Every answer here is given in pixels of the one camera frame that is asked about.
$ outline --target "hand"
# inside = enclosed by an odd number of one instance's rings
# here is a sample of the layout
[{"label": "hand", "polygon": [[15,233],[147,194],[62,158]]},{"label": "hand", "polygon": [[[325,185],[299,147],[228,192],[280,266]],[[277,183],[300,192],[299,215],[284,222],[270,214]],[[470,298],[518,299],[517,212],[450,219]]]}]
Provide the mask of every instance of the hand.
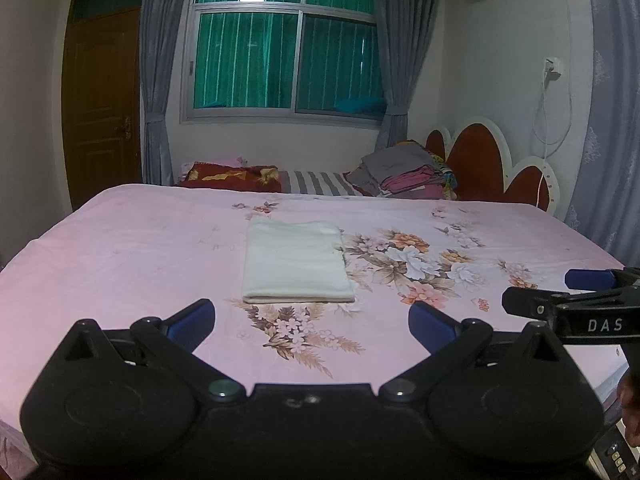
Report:
[{"label": "hand", "polygon": [[625,438],[631,447],[640,446],[640,381],[631,377],[629,370],[622,376],[617,389]]}]

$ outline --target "door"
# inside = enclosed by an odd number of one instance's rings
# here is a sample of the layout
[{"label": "door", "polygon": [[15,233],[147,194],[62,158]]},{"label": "door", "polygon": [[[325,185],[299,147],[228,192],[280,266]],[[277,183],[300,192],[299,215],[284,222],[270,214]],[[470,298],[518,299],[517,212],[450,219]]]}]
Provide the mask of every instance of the door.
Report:
[{"label": "door", "polygon": [[74,209],[110,187],[141,182],[140,8],[70,23],[62,133]]}]

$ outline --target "door frame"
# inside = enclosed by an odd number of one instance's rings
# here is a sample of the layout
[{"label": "door frame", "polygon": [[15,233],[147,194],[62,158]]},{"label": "door frame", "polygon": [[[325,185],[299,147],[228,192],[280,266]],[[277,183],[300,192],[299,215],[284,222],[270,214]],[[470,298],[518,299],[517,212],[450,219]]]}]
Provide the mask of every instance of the door frame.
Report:
[{"label": "door frame", "polygon": [[[67,78],[68,75],[65,75],[65,66],[66,66],[66,60],[68,59],[69,56],[69,39],[70,39],[70,35],[71,35],[71,31],[73,28],[75,27],[79,27],[81,25],[83,25],[84,23],[88,22],[89,20],[96,20],[99,18],[104,18],[107,16],[116,16],[118,14],[122,14],[124,12],[129,12],[131,10],[135,10],[135,9],[139,9],[139,6],[132,6],[132,7],[124,7],[122,9],[116,10],[115,12],[106,12],[103,14],[97,14],[96,16],[92,16],[91,18],[84,18],[82,20],[77,20],[76,22],[73,21],[73,15],[74,15],[74,6],[76,4],[76,0],[71,0],[71,3],[69,5],[69,10],[68,10],[68,14],[66,17],[66,27],[65,27],[65,42],[64,42],[64,47],[63,47],[63,54],[62,54],[62,74],[61,74],[61,79],[60,79],[60,111],[61,111],[61,119],[62,119],[62,155],[63,155],[63,159],[65,161],[65,179],[66,179],[66,184],[67,184],[67,189],[69,188],[68,183],[69,183],[69,176],[67,173],[67,168],[68,168],[68,162],[67,162],[67,151],[65,149],[65,146],[69,146],[68,142],[66,141],[66,137],[68,135],[68,132],[66,132],[66,128],[65,125],[68,123],[68,109],[66,107],[66,99],[65,99],[65,87],[66,87],[66,83],[67,83]],[[136,83],[134,85],[134,103],[132,104],[132,110],[133,110],[133,115],[132,115],[132,121],[133,121],[133,132],[134,132],[134,136],[138,138],[138,142],[136,142],[136,151],[137,151],[137,159],[140,162],[138,167],[136,168],[137,174],[140,176],[140,182],[142,182],[142,133],[141,133],[141,127],[140,127],[140,44],[138,44],[138,47],[136,49],[136,65],[135,65],[135,78],[136,78]],[[71,202],[71,207],[72,210],[76,210],[77,207],[74,204],[74,199],[71,196],[71,190],[68,189],[69,192],[69,199]]]}]

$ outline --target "wall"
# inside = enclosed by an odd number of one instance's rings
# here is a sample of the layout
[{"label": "wall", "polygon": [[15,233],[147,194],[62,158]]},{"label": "wall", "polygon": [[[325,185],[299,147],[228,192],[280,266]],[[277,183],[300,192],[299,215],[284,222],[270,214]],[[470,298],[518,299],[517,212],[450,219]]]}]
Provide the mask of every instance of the wall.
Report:
[{"label": "wall", "polygon": [[0,266],[63,217],[50,122],[58,0],[0,0]]},{"label": "wall", "polygon": [[453,133],[471,116],[490,118],[504,133],[514,164],[525,156],[544,154],[532,126],[545,57],[558,57],[567,67],[567,74],[550,84],[546,99],[549,140],[556,140],[569,124],[571,78],[572,127],[549,158],[561,191],[556,216],[564,218],[580,167],[591,102],[590,0],[446,0],[446,8],[438,120]]},{"label": "wall", "polygon": [[[66,18],[71,0],[62,0],[54,46],[54,76],[52,82],[54,143],[56,145],[57,181],[66,210],[71,211],[66,186],[64,152],[62,148],[62,116],[60,113],[60,82]],[[178,45],[166,114],[174,173],[180,165],[194,160],[211,160],[242,155],[252,164],[276,164],[288,170],[346,171],[358,165],[360,158],[373,151],[377,128],[351,128],[325,124],[227,121],[216,123],[180,122],[180,72],[185,38],[187,1],[182,13]],[[426,124],[437,114],[437,93],[440,78],[440,52],[444,26],[442,18],[434,34],[435,55],[425,62],[414,105],[410,109],[410,136],[426,137]]]}]

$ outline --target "gray curtain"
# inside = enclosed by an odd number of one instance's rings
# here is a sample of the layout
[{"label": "gray curtain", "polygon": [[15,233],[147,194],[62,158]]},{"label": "gray curtain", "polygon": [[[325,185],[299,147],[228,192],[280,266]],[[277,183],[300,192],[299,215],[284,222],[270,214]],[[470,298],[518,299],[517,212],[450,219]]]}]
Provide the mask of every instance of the gray curtain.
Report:
[{"label": "gray curtain", "polygon": [[438,0],[374,0],[387,103],[376,149],[406,140],[407,113],[431,41]]},{"label": "gray curtain", "polygon": [[640,0],[591,0],[593,93],[566,223],[640,266]]},{"label": "gray curtain", "polygon": [[184,0],[142,0],[140,82],[145,106],[142,165],[145,184],[174,183],[164,114],[183,3]]}]

